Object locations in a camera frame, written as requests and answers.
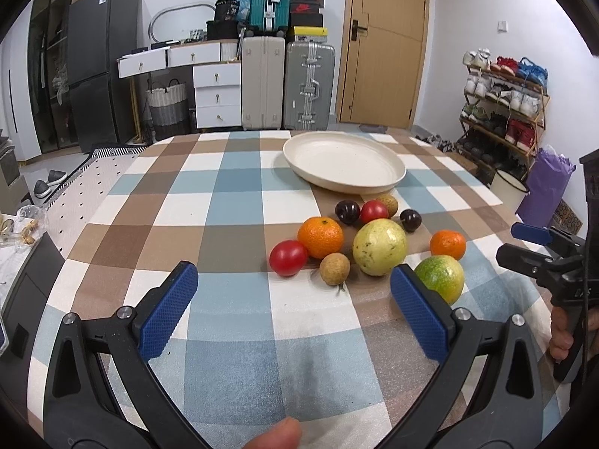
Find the red tomato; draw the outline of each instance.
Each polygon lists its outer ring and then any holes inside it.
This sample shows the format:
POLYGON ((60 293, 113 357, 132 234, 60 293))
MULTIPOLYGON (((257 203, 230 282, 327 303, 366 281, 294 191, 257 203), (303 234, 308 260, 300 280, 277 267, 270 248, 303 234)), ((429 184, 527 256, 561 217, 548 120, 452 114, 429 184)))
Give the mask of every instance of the red tomato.
POLYGON ((308 261, 308 250, 299 241, 281 241, 270 252, 268 263, 281 277, 291 277, 299 272, 308 261))
POLYGON ((381 218, 387 219, 388 217, 389 211, 387 210, 387 206, 381 201, 368 201, 362 206, 362 212, 360 213, 360 219, 364 224, 381 218))

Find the black refrigerator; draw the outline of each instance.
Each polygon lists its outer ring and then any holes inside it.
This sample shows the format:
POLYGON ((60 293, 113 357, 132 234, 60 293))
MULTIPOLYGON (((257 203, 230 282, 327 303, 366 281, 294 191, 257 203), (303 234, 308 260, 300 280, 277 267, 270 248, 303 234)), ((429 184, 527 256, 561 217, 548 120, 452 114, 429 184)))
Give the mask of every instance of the black refrigerator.
POLYGON ((139 0, 77 0, 69 8, 67 69, 79 145, 127 143, 135 127, 130 84, 117 59, 137 46, 139 0))

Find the tangerine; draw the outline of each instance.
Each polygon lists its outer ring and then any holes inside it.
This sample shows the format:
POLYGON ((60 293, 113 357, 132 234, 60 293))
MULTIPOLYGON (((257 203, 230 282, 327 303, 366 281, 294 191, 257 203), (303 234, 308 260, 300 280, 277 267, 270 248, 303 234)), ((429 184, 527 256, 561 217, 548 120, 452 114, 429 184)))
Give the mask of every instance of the tangerine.
POLYGON ((305 246, 311 257, 322 260, 325 256, 341 250, 344 241, 343 230, 331 218, 314 217, 305 220, 300 226, 298 241, 305 246))
POLYGON ((432 235, 431 255, 449 255, 460 260, 466 253, 466 238, 457 231, 443 229, 432 235))

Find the shoe rack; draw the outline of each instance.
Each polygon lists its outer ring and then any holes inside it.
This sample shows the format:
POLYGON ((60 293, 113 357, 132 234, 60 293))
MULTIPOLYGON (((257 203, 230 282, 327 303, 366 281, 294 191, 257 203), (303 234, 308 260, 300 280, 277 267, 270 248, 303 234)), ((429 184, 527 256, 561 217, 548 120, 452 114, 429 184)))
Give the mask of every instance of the shoe rack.
MULTIPOLYGON (((530 169, 532 167, 532 164, 534 163, 534 159, 537 156, 539 142, 541 141, 541 138, 543 137, 543 133, 546 130, 546 123, 547 123, 546 109, 551 100, 550 96, 547 94, 544 94, 542 86, 540 86, 534 82, 531 82, 529 80, 520 79, 520 77, 510 76, 510 75, 506 75, 506 74, 496 73, 496 72, 493 72, 490 70, 482 70, 480 68, 475 68, 475 67, 466 66, 466 68, 468 68, 469 74, 478 75, 479 77, 490 77, 491 79, 493 79, 493 81, 495 83, 507 85, 509 88, 515 89, 516 91, 525 91, 527 94, 531 94, 534 97, 539 98, 539 105, 540 105, 539 113, 537 116, 534 116, 531 118, 529 116, 524 115, 523 113, 520 113, 514 109, 511 109, 511 107, 505 106, 504 104, 496 102, 495 100, 492 100, 486 96, 480 97, 475 94, 469 94, 468 92, 464 92, 464 94, 463 94, 465 97, 465 100, 466 100, 466 104, 478 105, 481 101, 490 103, 490 104, 492 104, 492 106, 487 106, 486 109, 489 111, 494 111, 495 113, 499 113, 501 115, 504 115, 505 112, 507 111, 508 112, 508 117, 507 117, 508 122, 510 119, 513 118, 513 119, 517 119, 518 121, 522 121, 526 124, 531 125, 532 129, 534 130, 535 137, 534 137, 534 143, 532 144, 532 147, 528 152, 518 148, 515 144, 508 142, 507 140, 505 140, 505 137, 498 136, 495 133, 493 133, 492 131, 487 130, 487 128, 484 128, 480 124, 477 124, 477 123, 471 121, 470 119, 463 118, 462 116, 459 117, 459 121, 460 121, 460 124, 462 125, 462 130, 463 130, 462 136, 466 135, 466 133, 468 132, 468 130, 470 128, 474 128, 475 130, 480 131, 481 133, 485 134, 487 137, 491 138, 495 142, 501 143, 501 145, 504 145, 511 152, 514 152, 515 154, 523 157, 525 159, 525 164, 526 164, 526 175, 524 176, 524 178, 526 178, 528 176, 528 172, 530 171, 530 169)), ((494 174, 495 169, 492 166, 488 165, 485 162, 482 162, 481 160, 476 159, 469 152, 467 152, 460 146, 458 146, 458 148, 460 149, 461 152, 469 155, 469 158, 471 160, 473 160, 477 165, 483 166, 484 168, 489 170, 489 172, 492 172, 494 174)))

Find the white bucket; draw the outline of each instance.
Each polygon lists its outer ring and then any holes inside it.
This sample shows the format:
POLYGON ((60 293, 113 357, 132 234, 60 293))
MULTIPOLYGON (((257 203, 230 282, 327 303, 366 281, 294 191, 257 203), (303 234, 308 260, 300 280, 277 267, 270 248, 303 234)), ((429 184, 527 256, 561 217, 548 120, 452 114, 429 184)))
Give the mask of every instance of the white bucket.
POLYGON ((523 199, 528 196, 530 189, 522 184, 513 175, 504 171, 497 171, 493 177, 493 183, 490 190, 508 207, 510 211, 516 214, 523 199))

